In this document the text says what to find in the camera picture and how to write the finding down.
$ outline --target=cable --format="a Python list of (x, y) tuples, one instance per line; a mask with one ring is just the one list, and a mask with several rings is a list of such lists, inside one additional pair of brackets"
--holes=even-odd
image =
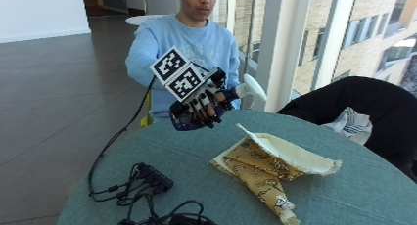
[(105, 144), (105, 146), (104, 146), (104, 148), (102, 148), (102, 150), (101, 150), (98, 156), (96, 157), (96, 159), (94, 159), (94, 161), (93, 161), (93, 164), (92, 164), (92, 167), (90, 167), (90, 170), (89, 170), (89, 178), (88, 178), (88, 180), (89, 180), (89, 196), (90, 196), (90, 198), (92, 198), (96, 202), (105, 202), (105, 201), (108, 201), (108, 200), (116, 198), (116, 197), (110, 197), (110, 198), (108, 198), (108, 199), (98, 200), (98, 199), (94, 197), (96, 194), (102, 193), (102, 192), (105, 192), (105, 191), (108, 192), (108, 190), (116, 191), (116, 190), (118, 190), (120, 187), (125, 186), (125, 184), (124, 184), (122, 186), (114, 185), (113, 187), (109, 187), (106, 190), (102, 190), (102, 191), (100, 191), (100, 192), (96, 192), (96, 191), (93, 190), (93, 185), (92, 185), (92, 176), (93, 176), (93, 172), (94, 172), (94, 168), (96, 168), (96, 165), (97, 165), (97, 163), (98, 163), (98, 160), (104, 157), (104, 152), (106, 151), (106, 149), (109, 148), (109, 146), (113, 144), (113, 142), (116, 141), (116, 139), (118, 138), (118, 136), (122, 134), (122, 132), (125, 132), (125, 131), (128, 130), (129, 125), (133, 123), (133, 121), (136, 120), (136, 118), (137, 118), (138, 115), (140, 115), (140, 112), (141, 112), (141, 110), (142, 110), (142, 106), (144, 106), (144, 103), (145, 103), (145, 100), (146, 100), (146, 95), (148, 95), (148, 93), (149, 93), (150, 87), (152, 87), (153, 82), (154, 82), (154, 78), (156, 78), (156, 76), (153, 76), (153, 78), (152, 78), (152, 80), (150, 80), (150, 83), (149, 83), (149, 86), (148, 86), (148, 90), (146, 90), (146, 93), (145, 93), (145, 95), (144, 95), (144, 98), (142, 98), (140, 107), (138, 107), (138, 109), (137, 109), (137, 111), (136, 111), (136, 113), (134, 113), (132, 119), (129, 120), (128, 124), (121, 128), (121, 130), (112, 136), (112, 138), (110, 138), (109, 141), (106, 142), (106, 144)]

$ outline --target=table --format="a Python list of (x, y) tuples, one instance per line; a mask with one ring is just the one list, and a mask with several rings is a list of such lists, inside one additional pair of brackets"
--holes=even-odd
[[(280, 224), (246, 186), (209, 164), (245, 137), (236, 123), (253, 133), (269, 133), (326, 158), (342, 160), (336, 174), (281, 180), (301, 224), (417, 224), (417, 185), (382, 158), (322, 127), (266, 112), (230, 111), (214, 129), (178, 132), (169, 121), (138, 129), (105, 153), (94, 187), (104, 189), (125, 182), (132, 165), (144, 162), (174, 181), (172, 189), (154, 196), (157, 214), (165, 215), (177, 204), (193, 199), (202, 203), (204, 215), (217, 224)], [(113, 201), (92, 201), (84, 178), (68, 198), (58, 225), (114, 225), (126, 211)], [(133, 220), (146, 218), (148, 208), (138, 202)]]

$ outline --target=light blue sweatshirt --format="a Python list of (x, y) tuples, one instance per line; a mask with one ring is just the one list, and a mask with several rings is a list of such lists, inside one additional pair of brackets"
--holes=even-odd
[[(126, 67), (129, 76), (144, 86), (149, 86), (153, 72), (149, 66), (164, 53), (176, 46), (186, 58), (212, 70), (222, 69), (226, 74), (226, 88), (238, 85), (238, 51), (232, 33), (217, 23), (208, 21), (204, 27), (188, 27), (168, 15), (146, 19), (134, 32)], [(150, 117), (153, 121), (169, 118), (169, 107), (176, 98), (164, 88), (157, 78), (152, 85)], [(240, 100), (232, 102), (236, 109)]]

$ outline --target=doorway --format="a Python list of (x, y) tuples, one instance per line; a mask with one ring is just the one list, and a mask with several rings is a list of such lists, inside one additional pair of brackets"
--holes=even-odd
[(128, 15), (126, 0), (84, 0), (88, 18)]

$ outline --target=gray tile floor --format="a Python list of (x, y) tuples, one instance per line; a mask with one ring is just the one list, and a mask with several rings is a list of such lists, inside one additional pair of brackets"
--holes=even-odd
[(0, 44), (0, 224), (56, 224), (136, 112), (145, 88), (126, 75), (136, 27), (125, 19), (89, 19), (92, 34)]

